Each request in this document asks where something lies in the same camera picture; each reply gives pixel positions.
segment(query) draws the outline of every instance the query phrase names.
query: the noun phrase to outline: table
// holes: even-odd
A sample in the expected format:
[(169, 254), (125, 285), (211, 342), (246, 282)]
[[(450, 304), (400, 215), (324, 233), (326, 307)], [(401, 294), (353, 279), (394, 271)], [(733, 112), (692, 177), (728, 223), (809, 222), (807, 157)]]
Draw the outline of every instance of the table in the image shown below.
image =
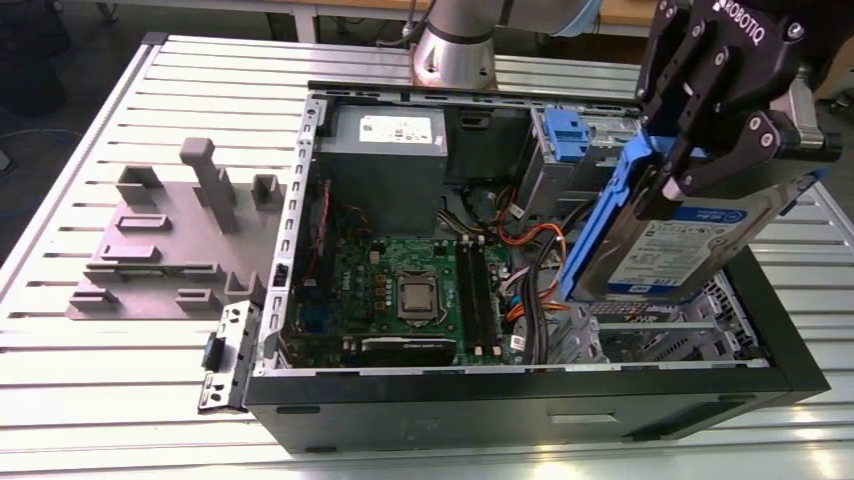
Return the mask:
[[(179, 36), (141, 47), (0, 270), (0, 471), (158, 480), (854, 477), (854, 229), (821, 185), (752, 248), (833, 390), (676, 442), (293, 458), (250, 415), (197, 415), (214, 318), (65, 317), (126, 165), (191, 181), (179, 146), (205, 136), (234, 182), (272, 173), (289, 183), (306, 82), (408, 84), (409, 61), (396, 50)], [(637, 68), (500, 56), (497, 72), (502, 90), (630, 98)]]

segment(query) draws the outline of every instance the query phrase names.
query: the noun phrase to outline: hard drive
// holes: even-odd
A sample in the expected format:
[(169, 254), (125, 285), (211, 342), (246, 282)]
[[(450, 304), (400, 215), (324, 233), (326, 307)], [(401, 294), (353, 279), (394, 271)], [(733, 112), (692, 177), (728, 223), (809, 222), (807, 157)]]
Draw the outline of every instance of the hard drive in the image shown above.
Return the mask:
[(561, 274), (568, 300), (691, 301), (816, 182), (808, 175), (740, 199), (689, 197), (672, 219), (641, 220), (642, 171), (656, 158), (651, 140), (636, 137)]

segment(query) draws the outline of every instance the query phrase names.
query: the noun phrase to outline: ram slot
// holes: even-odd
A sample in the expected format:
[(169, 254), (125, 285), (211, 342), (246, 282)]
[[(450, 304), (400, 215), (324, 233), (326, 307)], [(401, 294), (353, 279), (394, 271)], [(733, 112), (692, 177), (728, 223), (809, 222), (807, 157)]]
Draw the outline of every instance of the ram slot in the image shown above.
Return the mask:
[(484, 246), (476, 245), (472, 248), (472, 274), (476, 287), (476, 309), (478, 311), (478, 326), (481, 330), (481, 342), (484, 349), (490, 355), (501, 355), (501, 351), (493, 350), (498, 343), (496, 341), (496, 315), (493, 313), (490, 293), (490, 269), (484, 256)]
[(472, 255), (469, 245), (457, 244), (457, 289), (460, 292), (461, 314), (464, 316), (464, 340), (466, 350), (484, 351), (481, 328), (476, 313), (474, 288), (472, 285)]

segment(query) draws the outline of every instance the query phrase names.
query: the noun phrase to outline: cpu socket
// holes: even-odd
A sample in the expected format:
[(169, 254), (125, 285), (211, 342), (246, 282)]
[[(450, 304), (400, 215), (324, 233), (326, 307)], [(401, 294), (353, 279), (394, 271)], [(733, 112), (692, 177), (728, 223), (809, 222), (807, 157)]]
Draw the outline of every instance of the cpu socket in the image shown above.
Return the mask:
[(440, 318), (437, 272), (398, 272), (398, 318), (414, 327), (424, 327)]

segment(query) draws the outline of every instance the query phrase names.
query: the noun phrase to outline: hard drive label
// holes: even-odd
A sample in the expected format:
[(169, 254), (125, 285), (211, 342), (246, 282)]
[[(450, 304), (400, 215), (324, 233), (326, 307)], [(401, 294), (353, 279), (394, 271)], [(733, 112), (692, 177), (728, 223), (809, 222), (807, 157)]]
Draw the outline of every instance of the hard drive label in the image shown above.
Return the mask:
[(612, 275), (609, 289), (665, 293), (679, 288), (745, 218), (744, 210), (683, 207), (673, 220), (652, 221)]

